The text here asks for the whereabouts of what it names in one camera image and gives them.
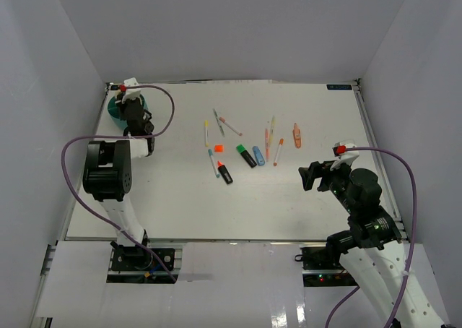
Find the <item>blue label sticker right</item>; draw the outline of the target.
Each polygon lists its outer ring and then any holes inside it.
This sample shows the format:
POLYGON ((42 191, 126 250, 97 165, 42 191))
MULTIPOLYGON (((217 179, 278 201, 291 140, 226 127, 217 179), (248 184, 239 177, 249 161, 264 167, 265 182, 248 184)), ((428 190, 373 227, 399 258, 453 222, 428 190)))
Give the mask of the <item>blue label sticker right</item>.
POLYGON ((352 86, 347 84, 327 84, 326 87, 328 90, 352 90, 352 86))

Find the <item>yellow capped white marker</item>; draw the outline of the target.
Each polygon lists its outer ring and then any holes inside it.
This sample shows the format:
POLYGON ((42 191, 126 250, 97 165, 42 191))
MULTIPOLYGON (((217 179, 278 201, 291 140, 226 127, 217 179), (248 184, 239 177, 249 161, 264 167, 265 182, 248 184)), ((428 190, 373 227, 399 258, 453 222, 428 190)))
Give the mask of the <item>yellow capped white marker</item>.
POLYGON ((209 147, 209 122, 204 121, 204 144, 206 147, 209 147))

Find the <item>black highlighter orange tip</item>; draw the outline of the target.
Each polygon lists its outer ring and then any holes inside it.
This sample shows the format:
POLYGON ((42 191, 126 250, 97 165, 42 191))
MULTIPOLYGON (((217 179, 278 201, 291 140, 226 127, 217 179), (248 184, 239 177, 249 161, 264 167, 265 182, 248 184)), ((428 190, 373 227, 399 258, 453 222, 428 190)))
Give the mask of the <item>black highlighter orange tip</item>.
POLYGON ((220 176, 224 179, 227 185, 233 183, 232 176, 230 175, 226 166, 221 161, 217 162, 217 169, 219 171, 220 176))

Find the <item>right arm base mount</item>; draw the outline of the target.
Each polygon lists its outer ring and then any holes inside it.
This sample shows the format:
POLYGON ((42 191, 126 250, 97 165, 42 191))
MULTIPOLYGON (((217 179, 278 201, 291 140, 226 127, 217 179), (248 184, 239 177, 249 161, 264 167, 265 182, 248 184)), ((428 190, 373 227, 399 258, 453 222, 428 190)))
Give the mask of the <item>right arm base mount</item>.
POLYGON ((303 284, 306 288, 356 286, 353 277, 334 263, 324 247, 303 247, 294 256, 302 265, 303 284))

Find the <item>yellow clear highlighter pen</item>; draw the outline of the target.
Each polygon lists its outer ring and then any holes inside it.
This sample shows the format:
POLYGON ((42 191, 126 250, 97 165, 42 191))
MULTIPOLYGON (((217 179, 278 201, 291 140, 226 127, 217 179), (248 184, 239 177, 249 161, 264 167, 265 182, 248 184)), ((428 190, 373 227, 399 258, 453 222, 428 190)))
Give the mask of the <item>yellow clear highlighter pen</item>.
POLYGON ((269 129, 269 145, 270 146, 271 146, 271 143, 274 137, 274 127, 275 127, 275 115, 273 115, 271 118, 270 129, 269 129))

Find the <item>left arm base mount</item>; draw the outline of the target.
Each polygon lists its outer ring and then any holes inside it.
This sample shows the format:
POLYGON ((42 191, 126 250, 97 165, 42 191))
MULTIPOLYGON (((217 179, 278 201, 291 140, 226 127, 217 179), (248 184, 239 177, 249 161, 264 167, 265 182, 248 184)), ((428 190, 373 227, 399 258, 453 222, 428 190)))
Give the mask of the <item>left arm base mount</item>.
POLYGON ((112 253, 106 283, 156 285, 174 284, 178 279, 178 272, 175 271, 174 248, 151 249, 172 273, 173 279, 158 260, 146 250, 138 246, 122 246, 115 241, 110 245, 112 253))

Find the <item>green clear pen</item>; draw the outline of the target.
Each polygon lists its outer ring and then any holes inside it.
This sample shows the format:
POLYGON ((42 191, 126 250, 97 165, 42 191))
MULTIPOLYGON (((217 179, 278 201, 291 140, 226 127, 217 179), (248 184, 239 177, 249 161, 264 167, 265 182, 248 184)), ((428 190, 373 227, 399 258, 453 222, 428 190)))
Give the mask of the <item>green clear pen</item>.
POLYGON ((215 117, 215 119, 217 121, 217 125, 219 127, 220 134, 222 135, 222 137, 225 137, 225 132, 224 132, 224 129, 222 127, 222 122, 220 121, 219 115, 218 115, 215 108, 213 108, 212 110, 213 110, 214 117, 215 117))

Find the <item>orange clear highlighter pen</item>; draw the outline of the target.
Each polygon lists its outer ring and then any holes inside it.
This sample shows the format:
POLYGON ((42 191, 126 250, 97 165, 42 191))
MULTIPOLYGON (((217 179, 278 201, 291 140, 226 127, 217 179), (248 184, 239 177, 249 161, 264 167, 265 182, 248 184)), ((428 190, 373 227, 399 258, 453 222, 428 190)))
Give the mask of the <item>orange clear highlighter pen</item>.
POLYGON ((269 161, 269 130, 265 128, 265 161, 269 161))

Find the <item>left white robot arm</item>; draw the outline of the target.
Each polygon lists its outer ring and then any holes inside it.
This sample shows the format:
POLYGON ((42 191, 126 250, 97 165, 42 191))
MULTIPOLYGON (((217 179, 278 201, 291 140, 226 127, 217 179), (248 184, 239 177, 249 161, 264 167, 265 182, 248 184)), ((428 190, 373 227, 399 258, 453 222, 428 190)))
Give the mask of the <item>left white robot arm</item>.
POLYGON ((152 263, 153 253, 145 247, 147 232, 139 223, 128 194, 133 183, 131 161, 154 152, 155 139, 150 137, 154 131, 152 114, 143 97, 125 102, 116 100, 114 105, 119 119, 126 122, 123 134, 133 138, 89 142, 83 187, 100 203, 109 221, 118 226, 116 246, 131 247, 127 257, 130 264, 136 269, 146 269, 152 263))

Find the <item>blue correction tape dispenser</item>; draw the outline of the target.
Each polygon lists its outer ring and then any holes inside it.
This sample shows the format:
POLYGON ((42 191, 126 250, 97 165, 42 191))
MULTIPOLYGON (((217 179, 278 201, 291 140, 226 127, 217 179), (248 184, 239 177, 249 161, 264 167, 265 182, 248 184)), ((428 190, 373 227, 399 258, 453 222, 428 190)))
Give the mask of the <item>blue correction tape dispenser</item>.
POLYGON ((258 166, 265 165, 266 161, 265 161, 259 147, 258 146, 253 146, 252 151, 253 151, 254 157, 256 159, 257 165, 258 166))

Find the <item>pink capped white marker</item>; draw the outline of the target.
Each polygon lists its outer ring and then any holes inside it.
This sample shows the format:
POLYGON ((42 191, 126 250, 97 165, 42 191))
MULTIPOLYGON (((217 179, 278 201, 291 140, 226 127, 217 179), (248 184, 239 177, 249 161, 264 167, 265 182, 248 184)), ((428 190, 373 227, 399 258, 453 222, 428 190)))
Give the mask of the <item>pink capped white marker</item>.
POLYGON ((225 118, 223 118, 222 116, 219 117, 219 120, 226 126, 228 127, 229 129, 231 129, 234 133, 236 133, 238 136, 242 136, 243 133, 238 130, 236 127, 234 127, 231 123, 229 123, 225 118))

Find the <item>teal capped white marker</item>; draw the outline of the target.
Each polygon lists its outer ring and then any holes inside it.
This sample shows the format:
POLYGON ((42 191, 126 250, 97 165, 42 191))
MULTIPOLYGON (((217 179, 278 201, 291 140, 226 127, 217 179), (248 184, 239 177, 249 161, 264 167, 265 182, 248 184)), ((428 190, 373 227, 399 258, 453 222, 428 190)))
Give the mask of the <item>teal capped white marker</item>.
POLYGON ((213 170, 214 170, 214 175, 219 178, 220 177, 220 174, 219 174, 219 171, 218 171, 218 168, 217 168, 217 164, 215 163, 215 159, 214 159, 214 155, 213 155, 213 152, 212 152, 212 149, 208 149, 208 155, 209 155, 209 159, 212 163, 212 167, 213 167, 213 170))

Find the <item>orange capped white marker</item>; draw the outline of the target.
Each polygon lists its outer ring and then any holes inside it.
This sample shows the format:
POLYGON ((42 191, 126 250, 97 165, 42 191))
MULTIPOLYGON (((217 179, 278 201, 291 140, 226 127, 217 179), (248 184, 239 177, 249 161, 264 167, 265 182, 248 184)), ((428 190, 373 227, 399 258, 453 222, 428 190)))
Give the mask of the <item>orange capped white marker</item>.
POLYGON ((274 166, 278 166, 279 157, 280 157, 280 155, 281 155, 281 151, 282 151, 283 144, 284 144, 284 138, 281 138, 281 139, 279 140, 278 147, 277 147, 277 149, 276 149, 276 154, 275 154, 274 162, 273 162, 273 165, 274 165, 274 166))

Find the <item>orange highlighter cap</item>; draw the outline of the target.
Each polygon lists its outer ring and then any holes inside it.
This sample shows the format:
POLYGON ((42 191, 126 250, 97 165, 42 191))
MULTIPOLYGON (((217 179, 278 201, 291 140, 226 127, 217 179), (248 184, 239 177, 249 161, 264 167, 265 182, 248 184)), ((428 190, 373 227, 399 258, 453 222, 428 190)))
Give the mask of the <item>orange highlighter cap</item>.
POLYGON ((223 152, 224 151, 224 146, 221 144, 215 145, 214 146, 214 151, 215 152, 223 152))

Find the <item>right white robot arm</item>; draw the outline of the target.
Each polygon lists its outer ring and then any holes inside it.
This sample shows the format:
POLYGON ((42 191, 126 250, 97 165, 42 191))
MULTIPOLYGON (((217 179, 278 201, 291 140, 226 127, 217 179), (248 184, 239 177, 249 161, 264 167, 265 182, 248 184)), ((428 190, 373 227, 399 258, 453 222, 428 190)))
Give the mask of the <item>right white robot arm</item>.
POLYGON ((444 327, 416 275, 406 268, 410 257, 395 221, 380 204, 376 174, 333 161, 313 162, 298 172, 304 190, 319 179, 318 191, 331 192, 348 212, 348 230, 327 238, 326 260, 353 277, 385 325, 444 327))

